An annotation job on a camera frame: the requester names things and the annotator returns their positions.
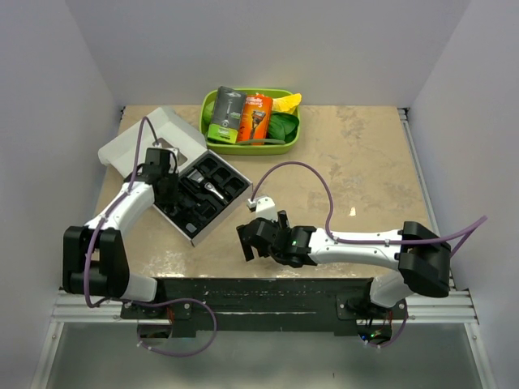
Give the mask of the green plastic basket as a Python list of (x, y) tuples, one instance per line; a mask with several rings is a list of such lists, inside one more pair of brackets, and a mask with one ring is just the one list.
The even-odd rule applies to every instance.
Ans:
[[(293, 94), (292, 92), (275, 88), (238, 88), (238, 90), (241, 92), (246, 92), (248, 95), (258, 93), (263, 94), (265, 96), (269, 96), (271, 98), (278, 98), (282, 96), (287, 96), (289, 94)], [(299, 107), (295, 110), (293, 115), (297, 116), (300, 121), (301, 115)], [(298, 142), (300, 134), (301, 127), (299, 123), (298, 134), (296, 135), (295, 140), (291, 143), (285, 143), (284, 141), (270, 139), (269, 137), (267, 137), (264, 140), (264, 143), (262, 145), (253, 145), (252, 143), (214, 143), (210, 142), (208, 138), (206, 138), (206, 140), (208, 147), (213, 151), (217, 152), (218, 154), (239, 156), (268, 156), (287, 153)]]

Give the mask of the green cloth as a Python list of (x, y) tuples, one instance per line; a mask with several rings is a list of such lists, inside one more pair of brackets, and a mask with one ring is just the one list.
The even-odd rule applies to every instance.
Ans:
[(299, 119), (289, 113), (272, 113), (268, 124), (268, 137), (285, 143), (291, 143), (298, 134)]

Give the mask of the black silver hair clipper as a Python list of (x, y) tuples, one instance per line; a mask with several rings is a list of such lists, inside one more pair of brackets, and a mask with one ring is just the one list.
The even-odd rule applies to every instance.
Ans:
[(227, 204), (225, 196), (198, 169), (192, 169), (186, 178), (195, 191), (207, 192), (221, 203)]

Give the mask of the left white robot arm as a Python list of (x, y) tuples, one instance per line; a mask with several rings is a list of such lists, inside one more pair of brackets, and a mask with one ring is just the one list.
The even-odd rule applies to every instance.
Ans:
[(148, 148), (144, 162), (134, 163), (109, 205), (84, 225), (65, 231), (63, 289), (82, 294), (90, 308), (108, 300), (139, 301), (148, 317), (161, 317), (167, 311), (168, 298), (157, 291), (156, 279), (130, 271), (123, 237), (153, 205), (178, 201), (178, 181), (175, 150)]

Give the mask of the white clipper kit box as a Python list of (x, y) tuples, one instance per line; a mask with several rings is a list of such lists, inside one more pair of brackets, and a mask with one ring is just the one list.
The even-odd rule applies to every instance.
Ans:
[(103, 146), (98, 157), (123, 177), (118, 194), (88, 233), (122, 244), (122, 236), (154, 207), (192, 245), (213, 231), (251, 197), (252, 183), (207, 149), (205, 138), (170, 107), (160, 107)]

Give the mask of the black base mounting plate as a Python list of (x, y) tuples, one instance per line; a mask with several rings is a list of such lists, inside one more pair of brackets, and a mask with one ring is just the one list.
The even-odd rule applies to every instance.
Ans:
[(391, 309), (367, 307), (369, 279), (165, 278), (157, 301), (169, 307), (123, 307), (122, 318), (170, 324), (174, 337), (197, 331), (304, 331), (356, 336), (364, 323), (405, 317), (404, 300)]

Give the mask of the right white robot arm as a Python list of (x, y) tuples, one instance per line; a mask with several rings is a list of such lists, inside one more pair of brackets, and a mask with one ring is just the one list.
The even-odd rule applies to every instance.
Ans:
[(380, 318), (412, 294), (449, 295), (450, 245), (423, 225), (406, 221), (381, 233), (328, 233), (313, 226), (290, 227), (283, 212), (275, 220), (256, 217), (237, 228), (246, 260), (269, 257), (293, 268), (330, 263), (383, 267), (361, 299), (363, 313)]

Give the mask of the grey green razor package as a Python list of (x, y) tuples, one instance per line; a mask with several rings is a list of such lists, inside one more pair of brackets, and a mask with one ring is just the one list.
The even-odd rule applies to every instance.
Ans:
[(247, 94), (220, 86), (217, 89), (207, 138), (210, 142), (235, 144)]

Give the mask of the orange razor package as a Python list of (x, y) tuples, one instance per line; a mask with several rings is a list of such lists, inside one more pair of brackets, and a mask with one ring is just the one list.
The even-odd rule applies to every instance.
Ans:
[(256, 93), (248, 95), (242, 111), (237, 142), (266, 139), (273, 98)]

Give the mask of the yellow cloth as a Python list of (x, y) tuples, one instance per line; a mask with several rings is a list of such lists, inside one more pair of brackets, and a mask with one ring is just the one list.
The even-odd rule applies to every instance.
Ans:
[(279, 113), (294, 114), (302, 101), (302, 94), (295, 93), (272, 99), (272, 110)]

